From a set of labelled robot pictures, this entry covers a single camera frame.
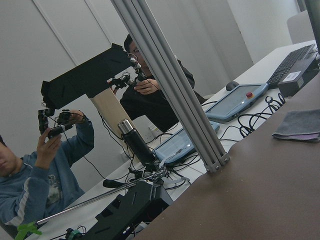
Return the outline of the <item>black keyboard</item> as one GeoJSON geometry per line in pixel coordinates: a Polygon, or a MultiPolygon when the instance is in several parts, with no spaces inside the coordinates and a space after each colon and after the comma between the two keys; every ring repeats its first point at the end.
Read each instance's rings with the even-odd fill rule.
{"type": "Polygon", "coordinates": [[[308,59],[314,48],[315,44],[313,43],[290,52],[266,82],[268,84],[268,89],[276,89],[278,87],[278,83],[289,74],[289,71],[295,63],[300,60],[308,59]]]}

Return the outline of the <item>teach pendant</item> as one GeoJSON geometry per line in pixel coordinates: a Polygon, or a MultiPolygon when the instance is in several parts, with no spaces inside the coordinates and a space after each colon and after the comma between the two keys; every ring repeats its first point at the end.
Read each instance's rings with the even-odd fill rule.
{"type": "Polygon", "coordinates": [[[196,152],[192,141],[183,128],[152,150],[155,157],[170,168],[184,163],[187,157],[196,152]]]}
{"type": "Polygon", "coordinates": [[[227,123],[250,108],[269,89],[267,83],[240,84],[205,111],[209,120],[227,123]]]}

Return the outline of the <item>person in blue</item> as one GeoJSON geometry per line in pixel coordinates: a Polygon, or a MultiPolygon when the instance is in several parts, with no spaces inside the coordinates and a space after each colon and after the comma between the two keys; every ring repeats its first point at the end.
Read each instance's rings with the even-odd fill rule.
{"type": "Polygon", "coordinates": [[[76,135],[66,141],[61,135],[39,137],[36,151],[16,156],[0,142],[0,221],[19,226],[61,212],[84,191],[71,166],[94,148],[92,122],[80,110],[71,110],[69,122],[76,135]]]}

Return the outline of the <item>black monitor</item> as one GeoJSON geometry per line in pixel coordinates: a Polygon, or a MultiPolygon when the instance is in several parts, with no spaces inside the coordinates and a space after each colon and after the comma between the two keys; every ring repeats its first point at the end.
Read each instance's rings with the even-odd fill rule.
{"type": "Polygon", "coordinates": [[[305,0],[304,3],[317,45],[317,51],[320,53],[320,0],[305,0]]]}

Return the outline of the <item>computer mouse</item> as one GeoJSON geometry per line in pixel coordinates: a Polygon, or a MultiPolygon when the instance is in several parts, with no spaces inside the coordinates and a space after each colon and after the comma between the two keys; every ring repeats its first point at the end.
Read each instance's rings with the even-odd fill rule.
{"type": "Polygon", "coordinates": [[[231,81],[231,82],[229,82],[229,83],[225,86],[225,89],[226,89],[227,91],[232,91],[232,90],[233,90],[234,88],[236,88],[238,85],[239,85],[238,82],[236,82],[236,81],[231,81]]]}

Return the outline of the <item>aluminium frame post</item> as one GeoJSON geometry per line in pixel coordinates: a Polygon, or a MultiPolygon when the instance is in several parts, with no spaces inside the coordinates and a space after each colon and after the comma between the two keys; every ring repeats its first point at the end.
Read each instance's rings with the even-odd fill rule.
{"type": "Polygon", "coordinates": [[[213,130],[171,47],[144,0],[114,0],[112,4],[136,43],[152,75],[192,141],[208,172],[230,159],[213,130]]]}

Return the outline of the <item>grey folded cloth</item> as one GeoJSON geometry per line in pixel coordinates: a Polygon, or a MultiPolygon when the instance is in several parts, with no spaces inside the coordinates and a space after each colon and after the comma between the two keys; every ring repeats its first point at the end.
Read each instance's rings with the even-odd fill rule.
{"type": "Polygon", "coordinates": [[[289,111],[272,136],[281,140],[319,142],[320,110],[289,111]]]}

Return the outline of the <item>black thermos bottle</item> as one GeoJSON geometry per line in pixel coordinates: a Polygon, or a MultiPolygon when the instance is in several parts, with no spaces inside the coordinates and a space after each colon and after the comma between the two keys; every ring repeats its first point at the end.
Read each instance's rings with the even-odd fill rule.
{"type": "Polygon", "coordinates": [[[139,134],[139,132],[131,125],[128,119],[123,119],[118,123],[123,140],[128,144],[133,153],[137,156],[143,166],[154,169],[155,156],[139,134]]]}

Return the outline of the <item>person in black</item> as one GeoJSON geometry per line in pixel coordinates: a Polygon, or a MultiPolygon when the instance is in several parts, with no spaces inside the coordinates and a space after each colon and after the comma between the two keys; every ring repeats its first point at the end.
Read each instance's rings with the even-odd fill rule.
{"type": "Polygon", "coordinates": [[[164,133],[179,120],[130,35],[127,35],[123,45],[127,53],[136,56],[145,80],[133,87],[129,86],[123,93],[120,104],[131,120],[146,116],[164,133]]]}

